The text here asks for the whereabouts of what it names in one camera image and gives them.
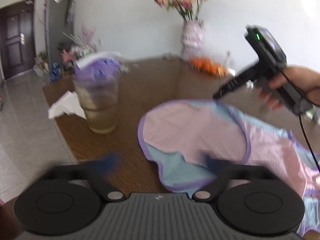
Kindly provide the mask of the person's right hand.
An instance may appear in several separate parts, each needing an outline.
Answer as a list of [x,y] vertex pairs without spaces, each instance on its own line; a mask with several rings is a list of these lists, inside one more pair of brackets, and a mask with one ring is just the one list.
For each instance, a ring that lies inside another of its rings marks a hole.
[[285,75],[279,73],[268,82],[271,89],[283,86],[288,78],[310,101],[319,105],[319,72],[302,66],[288,66],[283,72]]

